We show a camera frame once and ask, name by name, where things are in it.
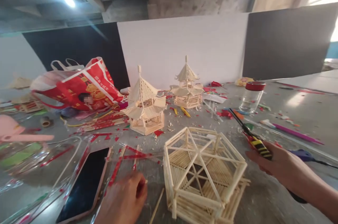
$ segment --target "white paper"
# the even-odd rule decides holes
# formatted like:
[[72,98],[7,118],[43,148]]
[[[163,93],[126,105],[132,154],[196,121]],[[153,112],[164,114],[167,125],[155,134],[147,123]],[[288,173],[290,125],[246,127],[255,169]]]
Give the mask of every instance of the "white paper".
[[316,91],[338,94],[338,69],[278,80],[277,82]]

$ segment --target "pink object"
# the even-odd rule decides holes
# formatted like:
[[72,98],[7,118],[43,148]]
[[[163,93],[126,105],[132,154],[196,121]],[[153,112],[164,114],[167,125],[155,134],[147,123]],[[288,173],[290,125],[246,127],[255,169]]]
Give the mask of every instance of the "pink object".
[[53,135],[21,134],[25,130],[12,117],[0,115],[0,141],[49,141]]
[[316,140],[316,139],[314,139],[314,138],[311,138],[311,137],[309,137],[309,136],[307,136],[307,135],[305,135],[305,134],[301,134],[301,133],[299,133],[299,132],[296,132],[296,131],[294,131],[294,130],[291,130],[291,129],[289,129],[289,128],[286,128],[286,127],[281,126],[281,125],[278,125],[278,124],[273,124],[273,125],[274,125],[277,129],[279,129],[279,130],[281,130],[281,131],[287,132],[287,133],[289,133],[289,134],[292,134],[292,135],[294,135],[294,136],[297,136],[297,137],[299,137],[299,138],[301,138],[301,139],[304,139],[304,140],[306,140],[306,141],[324,145],[324,144],[321,143],[319,140]]

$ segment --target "yellow stick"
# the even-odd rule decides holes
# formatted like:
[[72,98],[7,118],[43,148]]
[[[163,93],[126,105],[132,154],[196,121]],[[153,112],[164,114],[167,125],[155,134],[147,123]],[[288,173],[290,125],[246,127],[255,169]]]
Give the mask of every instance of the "yellow stick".
[[183,110],[184,114],[187,115],[187,117],[191,118],[190,114],[185,110],[185,108],[181,107],[181,110]]

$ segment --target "popsicle stick pavilion model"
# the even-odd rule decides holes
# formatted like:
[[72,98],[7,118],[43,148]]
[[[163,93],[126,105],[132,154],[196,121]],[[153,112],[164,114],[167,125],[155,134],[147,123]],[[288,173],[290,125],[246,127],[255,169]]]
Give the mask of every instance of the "popsicle stick pavilion model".
[[168,209],[191,224],[233,223],[249,180],[245,159],[224,136],[185,127],[164,145]]
[[164,127],[166,96],[156,97],[158,90],[141,77],[141,66],[138,72],[139,79],[128,96],[128,107],[121,111],[129,117],[132,130],[148,135]]
[[170,86],[171,92],[174,94],[174,104],[186,109],[200,106],[202,103],[201,94],[204,92],[203,85],[194,84],[194,81],[199,78],[188,65],[188,56],[186,56],[186,64],[175,79],[180,82],[180,85]]

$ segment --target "wooden stick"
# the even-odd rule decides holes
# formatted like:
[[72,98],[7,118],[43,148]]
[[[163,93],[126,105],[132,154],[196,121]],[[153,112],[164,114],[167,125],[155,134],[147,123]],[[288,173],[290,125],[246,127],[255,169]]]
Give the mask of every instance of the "wooden stick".
[[152,224],[152,221],[153,221],[154,218],[155,218],[155,214],[156,214],[156,212],[157,212],[157,208],[158,208],[158,206],[159,206],[159,202],[161,201],[163,192],[164,192],[164,188],[162,189],[161,195],[159,196],[159,199],[158,199],[158,201],[157,201],[157,203],[156,203],[156,206],[155,206],[155,209],[154,209],[154,211],[153,211],[153,213],[152,213],[152,216],[151,216],[151,219],[150,219],[149,224]]

